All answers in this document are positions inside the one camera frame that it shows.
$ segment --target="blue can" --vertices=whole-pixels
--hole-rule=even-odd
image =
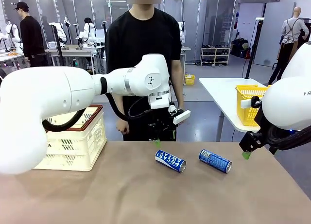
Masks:
[[[156,161],[164,164],[165,166],[182,173],[184,169],[186,168],[186,161],[180,158],[177,158],[174,155],[171,155],[167,152],[164,152],[162,150],[159,150],[155,154]]]
[[[200,152],[199,159],[224,173],[228,173],[231,170],[232,162],[230,160],[208,150],[202,150]]]

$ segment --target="yellow basket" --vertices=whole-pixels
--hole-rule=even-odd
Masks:
[[[195,76],[194,75],[185,75],[185,83],[186,85],[194,85]]]
[[[251,99],[253,96],[263,97],[268,87],[258,87],[258,85],[236,86],[237,90],[237,113],[241,122],[245,126],[258,126],[254,121],[258,113],[258,108],[241,108],[241,101]]]

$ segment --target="black pants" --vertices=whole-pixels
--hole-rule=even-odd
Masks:
[[[283,72],[285,71],[290,60],[293,47],[293,43],[282,44],[280,54],[278,56],[277,66],[269,80],[269,85],[271,85],[276,78],[277,80],[281,80]]]
[[[123,135],[124,141],[149,141],[154,136],[152,130],[145,123],[130,122],[129,128],[129,134]],[[176,141],[177,131],[170,129],[160,131],[158,137],[160,141]]]
[[[47,55],[31,55],[29,57],[30,67],[49,66]]]

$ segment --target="floor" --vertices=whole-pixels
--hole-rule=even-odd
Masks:
[[[186,73],[196,76],[196,83],[193,86],[185,86],[185,108],[191,110],[191,117],[178,127],[177,140],[182,142],[215,141],[218,115],[220,113],[217,105],[212,102],[209,94],[201,86],[198,78],[201,77],[242,77],[242,69],[245,60],[237,57],[230,57],[229,66],[201,67],[187,65]],[[266,83],[272,74],[270,67],[253,65],[250,78],[261,83]],[[104,106],[104,122],[108,140],[122,140],[122,135],[115,128],[116,115],[113,113],[110,104],[105,98],[100,97],[96,103]],[[243,133],[234,131],[234,128],[225,118],[221,141],[239,142]],[[276,159],[293,177],[297,184],[311,199],[311,144],[301,146],[288,151],[277,152]]]

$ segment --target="hand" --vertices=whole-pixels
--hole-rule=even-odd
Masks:
[[[123,135],[128,134],[130,132],[128,122],[121,119],[117,120],[116,129],[118,129]]]

